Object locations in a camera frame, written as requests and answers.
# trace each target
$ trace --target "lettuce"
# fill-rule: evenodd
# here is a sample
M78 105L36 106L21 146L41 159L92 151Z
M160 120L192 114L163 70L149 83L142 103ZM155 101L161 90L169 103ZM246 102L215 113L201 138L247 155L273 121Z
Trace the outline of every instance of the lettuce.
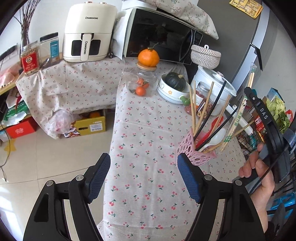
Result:
M267 99L266 106L278 124L281 133L284 133L285 130L290 126L289 119L285 114L286 107L284 102L278 96L276 96L273 101Z

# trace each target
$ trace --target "finger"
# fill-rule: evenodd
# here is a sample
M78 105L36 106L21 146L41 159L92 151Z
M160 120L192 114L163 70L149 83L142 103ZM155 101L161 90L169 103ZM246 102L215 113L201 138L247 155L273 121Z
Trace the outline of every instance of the finger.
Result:
M251 153L251 155L249 156L249 162L250 162L250 165L251 165L251 168L254 169L255 168L255 165L256 165L256 161L258 160L258 151L254 151Z
M256 172L259 177L262 177L264 173L267 171L268 166L262 161L258 160L256 162ZM261 181L262 191L266 192L266 194L271 195L274 190L274 176L271 171L269 171L266 176Z
M263 142L259 143L257 146L257 151L259 152L262 151L263 147L264 147L264 143Z
M243 178L244 177L244 170L243 170L243 167L241 167L239 169L239 177Z
M250 164L250 160L247 160L246 163L243 166L244 176L250 177L252 174L252 167Z

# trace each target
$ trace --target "floral cloth cover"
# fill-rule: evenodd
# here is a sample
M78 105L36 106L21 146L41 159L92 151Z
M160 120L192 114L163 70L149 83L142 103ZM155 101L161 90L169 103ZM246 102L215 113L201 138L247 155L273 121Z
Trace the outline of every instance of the floral cloth cover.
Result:
M206 124L208 130L214 117ZM139 97L125 81L118 87L111 168L104 190L104 240L185 240L199 205L190 198L176 165L176 150L191 128L183 105L155 93ZM217 158L200 166L218 180L231 181L245 159L237 139ZM216 240L223 201L210 240Z
M195 26L205 34L218 39L218 34L211 17L191 1L185 0L140 0L161 8L168 13Z
M31 76L20 77L17 88L24 98L33 118L51 137L48 120L59 109L67 109L80 114L93 110L114 108L116 93L123 71L136 66L137 59L105 58L96 62L59 64L40 70ZM177 71L185 73L181 64L161 61L159 71L176 66Z

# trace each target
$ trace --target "floor tile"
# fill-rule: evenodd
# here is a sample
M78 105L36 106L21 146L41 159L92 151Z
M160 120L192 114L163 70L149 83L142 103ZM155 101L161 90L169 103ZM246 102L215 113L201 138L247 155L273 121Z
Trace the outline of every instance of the floor tile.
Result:
M70 172L54 177L48 177L44 179L39 179L39 187L40 190L42 190L43 186L48 180L54 180L56 183L62 183L62 182L68 182L71 181L73 178L75 178L77 175L82 175L85 173L87 169L75 171L75 172ZM98 224L102 219L103 219L103 202L104 202L104 186L101 189L101 192L98 196L97 199L95 199L90 205L89 208L91 210L91 214L93 216L93 219L96 224ZM71 208L70 208L70 202L69 200L64 200L65 204L65 213L66 213L66 219L67 219L67 224L68 224L68 229L70 232L71 240L73 241L79 241L77 232L75 229L74 221L72 218L72 213L71 213Z
M38 181L0 184L1 220L17 241L22 241L27 221L38 198Z
M37 180L36 169L36 138L37 133L32 133L14 139L15 151L11 151L7 163L3 167L8 183L26 182ZM8 142L0 147L0 165L3 165L7 156L4 148ZM5 183L0 171L0 184Z
M103 152L109 153L114 115L107 116L107 131L54 140L43 131L37 133L38 179L56 176L94 165Z

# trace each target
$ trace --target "yellow box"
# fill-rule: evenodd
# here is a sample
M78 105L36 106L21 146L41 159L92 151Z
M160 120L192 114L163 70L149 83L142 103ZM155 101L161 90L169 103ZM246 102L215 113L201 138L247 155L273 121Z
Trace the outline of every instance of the yellow box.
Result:
M73 125L76 128L76 131L80 133L80 136L106 131L106 113L105 110L102 112L103 116L101 117L87 118L74 122Z

